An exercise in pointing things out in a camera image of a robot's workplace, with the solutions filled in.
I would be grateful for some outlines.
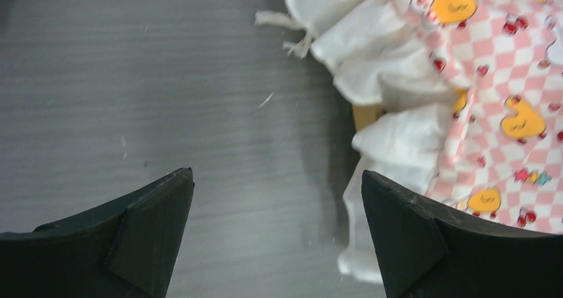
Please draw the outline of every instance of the gray wooden floor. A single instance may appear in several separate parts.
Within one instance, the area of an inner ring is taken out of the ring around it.
[[[258,9],[283,0],[0,0],[0,230],[190,166],[168,297],[382,297],[336,266],[351,109]]]

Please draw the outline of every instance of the red cherry print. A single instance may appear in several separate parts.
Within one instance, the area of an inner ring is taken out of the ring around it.
[[[503,26],[503,32],[509,36],[514,36],[518,31],[518,27],[514,23],[507,22]]]
[[[528,21],[524,17],[516,18],[516,25],[518,25],[522,29],[528,28]]]
[[[540,61],[540,63],[538,64],[538,68],[540,69],[545,69],[547,67],[549,67],[551,65],[551,62],[549,62],[549,60],[542,60]]]
[[[538,218],[538,216],[536,215],[536,213],[530,211],[526,213],[525,218],[527,222],[533,223],[536,221],[536,218]]]
[[[518,224],[519,227],[526,226],[526,218],[524,218],[524,216],[519,216],[517,224]]]
[[[479,75],[484,76],[489,72],[489,65],[488,64],[484,64],[482,66],[479,66],[477,68],[477,73],[479,73]]]
[[[549,104],[547,108],[550,112],[555,112],[561,108],[561,104]]]
[[[442,58],[434,59],[434,66],[436,66],[436,69],[438,69],[438,72],[442,72],[442,70],[445,67],[445,60],[442,59]]]
[[[485,157],[478,157],[477,158],[477,164],[483,168],[485,167],[485,165],[487,164],[487,161],[485,160]]]

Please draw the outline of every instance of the cartoon print fabric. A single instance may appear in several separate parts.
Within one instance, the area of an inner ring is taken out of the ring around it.
[[[353,140],[362,159],[343,197],[342,274],[381,283],[365,169],[470,215],[563,232],[563,0],[285,3],[278,24],[314,36],[296,45],[310,46],[343,97],[387,112]]]
[[[426,195],[494,222],[562,233],[563,0],[394,4],[461,94]]]

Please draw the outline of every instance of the cherry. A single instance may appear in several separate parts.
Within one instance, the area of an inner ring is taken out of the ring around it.
[[[503,26],[503,32],[509,36],[513,36],[518,31],[518,27],[514,23],[506,23]]]
[[[549,67],[551,65],[551,63],[549,62],[549,60],[542,60],[540,61],[540,63],[538,64],[538,67],[540,69],[545,69],[547,67]]]
[[[536,221],[536,218],[538,218],[538,216],[534,212],[527,212],[525,218],[528,222],[533,223]]]
[[[526,226],[526,218],[524,218],[524,216],[519,216],[517,223],[520,227]]]
[[[559,110],[559,108],[561,108],[561,104],[549,104],[547,108],[549,109],[550,112],[555,112]]]
[[[445,67],[445,61],[440,58],[434,59],[434,66],[436,66],[436,69],[438,69],[439,72],[442,72]]]
[[[528,21],[524,17],[516,18],[516,25],[520,26],[522,29],[528,28]]]

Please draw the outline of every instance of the pink checkered fabric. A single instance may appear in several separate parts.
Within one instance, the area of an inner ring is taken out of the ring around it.
[[[469,89],[427,195],[563,233],[563,0],[393,3],[442,76]]]

